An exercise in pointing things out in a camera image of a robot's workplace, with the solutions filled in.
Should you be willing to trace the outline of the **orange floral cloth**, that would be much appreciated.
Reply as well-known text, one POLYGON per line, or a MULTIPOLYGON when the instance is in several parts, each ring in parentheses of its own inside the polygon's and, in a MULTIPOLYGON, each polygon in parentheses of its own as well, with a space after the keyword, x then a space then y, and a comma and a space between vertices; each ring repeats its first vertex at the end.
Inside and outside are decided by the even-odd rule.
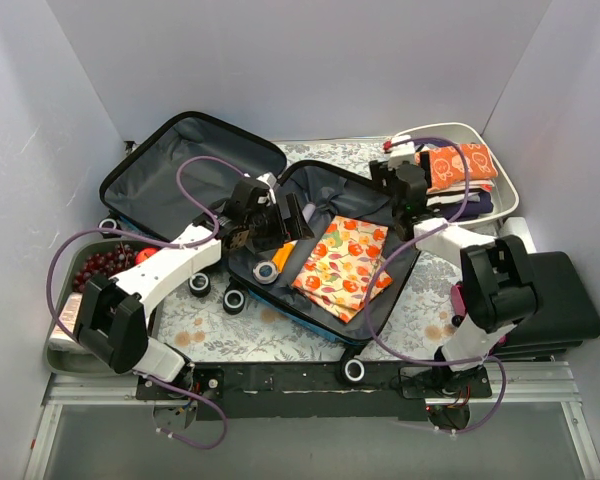
POLYGON ((334 217, 292 287, 341 322, 349 323, 363 308, 368 290, 376 297, 393 283, 387 273, 371 281, 383 263, 387 236, 386 226, 334 217))

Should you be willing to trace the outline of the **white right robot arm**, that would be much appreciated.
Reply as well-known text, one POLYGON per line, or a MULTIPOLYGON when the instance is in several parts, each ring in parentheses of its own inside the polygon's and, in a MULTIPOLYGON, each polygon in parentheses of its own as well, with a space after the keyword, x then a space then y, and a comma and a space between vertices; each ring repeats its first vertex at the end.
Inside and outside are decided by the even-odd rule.
POLYGON ((411 163, 391 167, 369 163, 373 188, 390 197, 394 228, 404 244, 379 267, 383 273, 404 251, 414 247, 461 269, 461 298, 466 314, 454 335, 432 360, 409 357, 378 345, 392 356, 418 366, 437 367, 434 389, 455 397, 469 384, 466 370, 482 364, 496 344, 541 308, 534 271, 524 242, 515 235, 501 238, 477 234, 427 209, 425 170, 411 163))

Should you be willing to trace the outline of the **black white striped cloth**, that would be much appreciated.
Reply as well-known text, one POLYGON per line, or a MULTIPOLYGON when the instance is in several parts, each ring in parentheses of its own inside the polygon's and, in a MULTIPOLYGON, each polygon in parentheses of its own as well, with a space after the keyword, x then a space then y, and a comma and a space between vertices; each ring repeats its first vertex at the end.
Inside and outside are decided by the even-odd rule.
MULTIPOLYGON (((495 187, 493 180, 471 180, 469 182, 469 198, 478 196, 481 192, 490 193, 495 187)), ((427 205, 448 205, 461 203, 464 198, 465 184, 459 182, 446 189, 431 190, 427 193, 427 205)))

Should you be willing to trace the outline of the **blue fish-print suitcase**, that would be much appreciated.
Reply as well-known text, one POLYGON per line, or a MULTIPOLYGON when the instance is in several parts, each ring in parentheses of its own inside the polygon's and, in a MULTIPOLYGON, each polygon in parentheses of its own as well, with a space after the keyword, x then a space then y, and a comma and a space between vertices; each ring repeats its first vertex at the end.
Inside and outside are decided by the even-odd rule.
POLYGON ((289 165, 272 143, 219 119, 186 112, 167 121, 121 162, 103 181, 100 197, 112 212, 134 225, 133 237, 155 241, 158 251, 174 242, 198 217, 208 219, 229 199, 243 177, 277 178, 276 200, 296 195, 300 206, 316 206, 309 226, 314 237, 296 241, 284 270, 270 285, 253 277, 254 266, 271 260, 276 249, 256 252, 252 246, 224 254, 216 264, 227 267, 236 290, 252 293, 292 320, 334 341, 367 345, 385 326, 413 269, 416 252, 408 250, 389 269, 391 286, 365 301, 345 324, 292 287, 310 250, 336 216, 386 226, 390 200, 361 176, 323 162, 289 165))

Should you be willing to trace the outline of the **orange bunny print towel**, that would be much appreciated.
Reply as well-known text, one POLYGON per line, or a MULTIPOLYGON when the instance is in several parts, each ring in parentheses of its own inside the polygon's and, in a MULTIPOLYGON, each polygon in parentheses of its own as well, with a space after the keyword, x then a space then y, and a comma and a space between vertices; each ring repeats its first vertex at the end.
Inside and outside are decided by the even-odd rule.
MULTIPOLYGON (((483 144, 459 144, 467 161, 469 179, 491 180, 498 176, 488 148, 483 144)), ((429 157, 431 187, 429 192, 446 190, 465 180, 464 163, 454 147, 437 147, 415 154, 415 162, 424 168, 423 158, 429 157)))

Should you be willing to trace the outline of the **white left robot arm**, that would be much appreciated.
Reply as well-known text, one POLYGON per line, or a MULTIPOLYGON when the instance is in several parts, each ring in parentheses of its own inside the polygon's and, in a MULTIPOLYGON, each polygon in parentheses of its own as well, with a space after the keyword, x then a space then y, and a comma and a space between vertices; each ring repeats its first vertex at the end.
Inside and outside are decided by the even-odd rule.
POLYGON ((115 373, 158 379, 173 400, 185 398, 193 377, 186 357, 148 332, 148 318, 177 287, 221 257, 249 244, 268 251, 313 233, 294 194, 276 200, 263 178, 245 177, 208 219, 198 217, 167 247, 111 278, 86 281, 73 334, 115 373))

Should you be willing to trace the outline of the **dark purple garment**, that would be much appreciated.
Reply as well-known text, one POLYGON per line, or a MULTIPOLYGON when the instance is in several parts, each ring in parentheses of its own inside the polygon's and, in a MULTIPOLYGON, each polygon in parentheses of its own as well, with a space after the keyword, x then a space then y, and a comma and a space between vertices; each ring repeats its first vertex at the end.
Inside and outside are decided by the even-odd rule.
MULTIPOLYGON (((454 218, 460 210, 462 201, 451 204, 433 204, 430 209, 437 215, 444 217, 446 220, 454 218)), ((467 201, 467 204, 462 211, 462 214, 457 217, 458 221, 475 220, 481 215, 489 215, 493 212, 494 206, 491 195, 487 192, 482 192, 473 195, 467 201)))

